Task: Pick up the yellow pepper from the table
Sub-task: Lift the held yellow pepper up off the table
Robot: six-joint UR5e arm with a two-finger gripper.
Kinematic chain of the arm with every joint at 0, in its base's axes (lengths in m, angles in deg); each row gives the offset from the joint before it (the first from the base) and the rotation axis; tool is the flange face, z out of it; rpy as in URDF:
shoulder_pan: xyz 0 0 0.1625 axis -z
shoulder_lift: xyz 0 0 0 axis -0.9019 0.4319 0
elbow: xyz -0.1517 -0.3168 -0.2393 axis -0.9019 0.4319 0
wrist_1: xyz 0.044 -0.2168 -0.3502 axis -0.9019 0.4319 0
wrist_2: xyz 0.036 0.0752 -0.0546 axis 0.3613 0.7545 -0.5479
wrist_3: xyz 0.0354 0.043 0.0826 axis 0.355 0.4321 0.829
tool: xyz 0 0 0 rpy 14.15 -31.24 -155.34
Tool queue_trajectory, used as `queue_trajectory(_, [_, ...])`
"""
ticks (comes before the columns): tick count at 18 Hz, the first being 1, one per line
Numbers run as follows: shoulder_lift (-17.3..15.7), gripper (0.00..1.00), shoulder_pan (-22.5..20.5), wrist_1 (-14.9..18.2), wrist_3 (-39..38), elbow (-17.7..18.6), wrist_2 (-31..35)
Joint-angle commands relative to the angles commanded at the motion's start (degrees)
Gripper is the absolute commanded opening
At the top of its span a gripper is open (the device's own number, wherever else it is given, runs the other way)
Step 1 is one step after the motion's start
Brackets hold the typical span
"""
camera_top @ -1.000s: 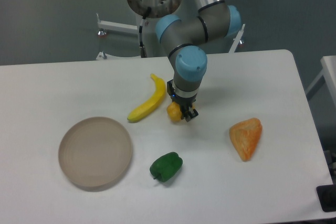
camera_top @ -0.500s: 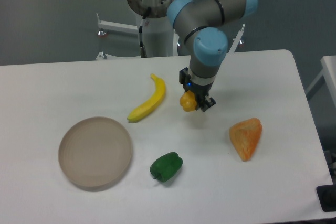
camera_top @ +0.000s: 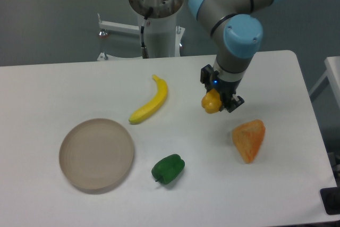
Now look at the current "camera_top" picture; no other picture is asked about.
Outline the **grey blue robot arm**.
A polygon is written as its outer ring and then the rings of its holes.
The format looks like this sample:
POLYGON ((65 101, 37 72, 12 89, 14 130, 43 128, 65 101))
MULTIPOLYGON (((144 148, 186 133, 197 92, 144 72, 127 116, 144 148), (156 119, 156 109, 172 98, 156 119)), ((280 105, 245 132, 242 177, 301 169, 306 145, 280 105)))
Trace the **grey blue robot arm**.
MULTIPOLYGON (((201 69, 200 81, 207 91, 217 91, 220 110, 234 111, 244 100, 236 89, 263 38, 261 23, 252 17, 256 10, 281 0, 188 0, 193 17, 218 47, 213 65, 201 69)), ((143 58, 165 56, 174 46, 173 31, 149 29, 151 22, 163 23, 173 17, 184 0, 129 0, 140 17, 139 36, 143 58)))

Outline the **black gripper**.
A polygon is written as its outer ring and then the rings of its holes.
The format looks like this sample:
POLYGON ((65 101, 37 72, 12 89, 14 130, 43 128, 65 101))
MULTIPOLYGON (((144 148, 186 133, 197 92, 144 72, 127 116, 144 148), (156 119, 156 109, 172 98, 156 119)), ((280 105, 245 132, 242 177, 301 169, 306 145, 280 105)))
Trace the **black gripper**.
POLYGON ((201 69, 200 82, 205 85, 206 89, 216 89, 220 94, 222 105, 220 111, 227 110, 232 113, 244 103, 244 99, 236 94, 239 81, 229 82, 220 78, 219 73, 214 71, 213 67, 208 64, 201 69))

